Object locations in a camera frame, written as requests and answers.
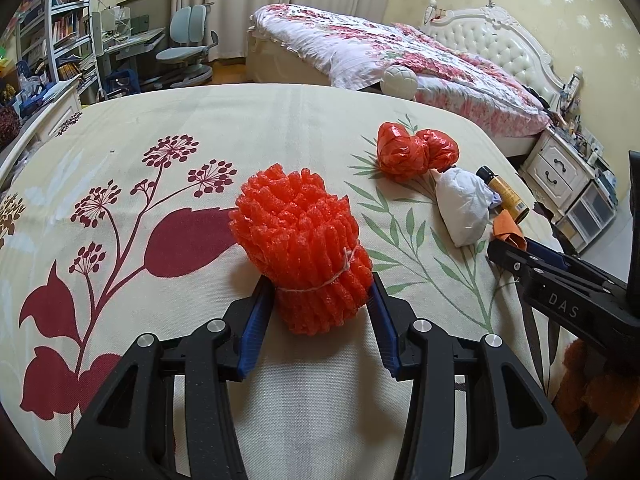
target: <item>silver screw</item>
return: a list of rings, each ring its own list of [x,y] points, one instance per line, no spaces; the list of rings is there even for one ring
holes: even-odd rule
[[[496,334],[488,334],[484,336],[484,341],[494,348],[498,348],[498,346],[502,345],[502,338]]]
[[[433,325],[426,319],[416,319],[414,321],[414,328],[418,332],[428,332],[433,328]]]
[[[154,343],[154,337],[151,334],[143,334],[138,338],[138,346],[146,348]]]
[[[225,322],[221,319],[212,319],[207,323],[209,332],[222,332],[225,329]]]

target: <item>bookshelf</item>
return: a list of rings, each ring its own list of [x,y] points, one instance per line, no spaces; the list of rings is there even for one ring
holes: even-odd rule
[[[25,0],[22,17],[16,28],[18,59],[26,61],[32,71],[39,60],[46,65],[51,82],[69,78],[72,63],[82,74],[78,88],[82,94],[93,87],[102,88],[98,77],[92,38],[89,0]],[[83,101],[91,102],[87,94]]]

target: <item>white ball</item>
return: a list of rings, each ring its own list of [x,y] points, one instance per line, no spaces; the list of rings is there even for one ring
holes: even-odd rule
[[[383,73],[380,88],[384,95],[410,101],[418,91],[418,78],[410,68],[393,65]]]

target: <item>crumpled white bag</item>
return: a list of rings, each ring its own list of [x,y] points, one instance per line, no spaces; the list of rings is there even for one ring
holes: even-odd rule
[[[482,179],[461,168],[431,170],[440,215],[456,247],[476,243],[489,221],[494,192]]]

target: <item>yellow bottle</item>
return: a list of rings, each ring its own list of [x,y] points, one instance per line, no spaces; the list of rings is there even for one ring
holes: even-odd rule
[[[529,214],[529,208],[522,201],[519,195],[511,189],[501,177],[497,176],[487,166],[482,166],[476,173],[484,183],[502,198],[502,208],[506,209],[516,224],[519,224]]]

